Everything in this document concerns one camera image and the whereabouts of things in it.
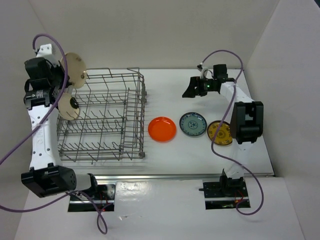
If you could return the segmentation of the cream plate small motifs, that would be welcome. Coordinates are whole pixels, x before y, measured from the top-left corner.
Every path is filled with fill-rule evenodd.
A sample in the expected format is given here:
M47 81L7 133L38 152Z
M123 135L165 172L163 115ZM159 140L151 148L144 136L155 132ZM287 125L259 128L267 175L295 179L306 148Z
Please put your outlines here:
M87 79L87 67L83 59L74 52L67 52L65 59L61 58L61 65L68 72L69 82L75 89L84 86Z

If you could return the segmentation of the cream plate green patch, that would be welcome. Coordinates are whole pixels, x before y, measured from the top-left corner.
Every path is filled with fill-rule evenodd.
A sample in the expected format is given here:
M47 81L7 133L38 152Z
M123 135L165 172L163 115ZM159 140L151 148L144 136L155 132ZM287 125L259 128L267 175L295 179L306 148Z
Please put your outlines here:
M78 118L80 108L77 100L69 93L64 92L58 101L59 115L68 121Z

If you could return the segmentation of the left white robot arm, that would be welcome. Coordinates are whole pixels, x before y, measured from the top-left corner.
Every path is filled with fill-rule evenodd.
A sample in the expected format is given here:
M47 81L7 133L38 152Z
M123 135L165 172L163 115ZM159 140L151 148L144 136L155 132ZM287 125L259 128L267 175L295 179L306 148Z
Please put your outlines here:
M24 66L29 78L24 86L23 102L34 133L29 171L21 174L22 184L40 198L81 191L88 200L95 199L100 188L94 175L76 174L63 166L58 149L59 109L54 103L69 77L63 66L44 57L31 58Z

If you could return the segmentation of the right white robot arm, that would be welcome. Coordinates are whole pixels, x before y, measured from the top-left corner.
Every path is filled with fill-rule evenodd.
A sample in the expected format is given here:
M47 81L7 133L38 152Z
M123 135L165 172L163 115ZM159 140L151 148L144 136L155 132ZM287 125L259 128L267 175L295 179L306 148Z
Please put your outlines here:
M246 170L256 180L258 187L261 191L262 198L264 198L264 192L262 186L257 177L246 167L243 163L236 161L227 156L223 156L214 150L214 141L218 136L216 133L227 117L231 107L232 115L230 120L230 136L237 141L239 149L246 151L251 145L253 145L259 137L263 134L263 122L264 122L264 105L261 101L253 101L248 97L238 86L237 80L242 74L243 69L236 79L229 78L227 74L227 65L217 64L213 66L212 78L206 78L205 73L208 68L204 68L203 63L200 63L197 67L200 70L200 76L193 76L190 78L189 85L186 91L183 93L182 98L195 98L196 96L204 97L208 92L218 92L225 97L229 105L227 110L220 120L214 135L212 138L211 150L220 158L233 162L232 167L237 166L237 174L241 173L238 178L232 178L228 176L224 170L219 178L219 192L226 197L231 196L236 190L241 190L244 183L243 171ZM250 143L249 147L245 147L244 143Z

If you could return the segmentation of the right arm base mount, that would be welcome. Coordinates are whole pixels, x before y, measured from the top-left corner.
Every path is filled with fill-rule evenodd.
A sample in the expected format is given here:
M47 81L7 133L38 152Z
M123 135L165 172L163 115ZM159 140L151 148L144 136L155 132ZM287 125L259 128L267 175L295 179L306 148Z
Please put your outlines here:
M224 210L238 208L250 208L249 194L246 183L236 186L222 186L218 181L203 182L198 189L203 193L206 210Z

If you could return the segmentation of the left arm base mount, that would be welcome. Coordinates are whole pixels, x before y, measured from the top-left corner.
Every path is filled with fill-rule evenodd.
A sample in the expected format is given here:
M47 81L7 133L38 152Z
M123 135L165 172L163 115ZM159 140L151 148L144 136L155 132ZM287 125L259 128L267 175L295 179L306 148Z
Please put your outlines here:
M88 192L87 195L92 199L98 210L102 212L113 212L115 209L116 183L98 184L95 192ZM76 193L69 199L69 213L95 212L96 209L92 202L83 194Z

